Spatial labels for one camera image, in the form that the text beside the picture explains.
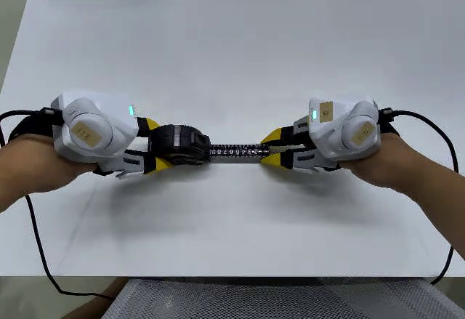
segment hand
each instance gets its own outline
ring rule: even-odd
[[[359,161],[339,163],[363,181],[378,187],[405,192],[424,161],[420,153],[395,134],[382,134],[381,149]]]
[[[96,168],[58,156],[49,137],[20,136],[0,150],[0,211],[26,194],[56,190]]]

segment floor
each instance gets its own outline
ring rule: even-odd
[[[0,0],[0,3],[1,86],[26,0]],[[112,280],[112,278],[58,278],[63,288],[74,291],[102,291]],[[465,278],[446,278],[438,287],[465,308]],[[82,298],[57,294],[44,277],[0,278],[0,318],[61,318],[85,301]]]

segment forearm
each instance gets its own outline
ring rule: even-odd
[[[465,177],[419,156],[411,178],[395,189],[414,200],[465,258]]]

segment black strap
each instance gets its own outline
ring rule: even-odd
[[[12,133],[9,135],[8,141],[12,141],[24,134],[53,137],[52,122],[50,121],[50,117],[43,114],[38,114],[24,118],[13,129]]]

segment label sticker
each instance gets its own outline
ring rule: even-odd
[[[320,123],[333,121],[333,102],[320,103]]]
[[[375,126],[369,121],[366,121],[365,123],[363,123],[360,129],[358,129],[358,132],[356,132],[355,135],[352,137],[352,142],[355,143],[357,146],[363,145],[366,139],[368,139],[370,135],[373,133],[374,129]]]
[[[82,121],[78,121],[71,129],[71,132],[83,140],[90,148],[94,148],[102,140],[102,137],[98,133],[90,129]]]

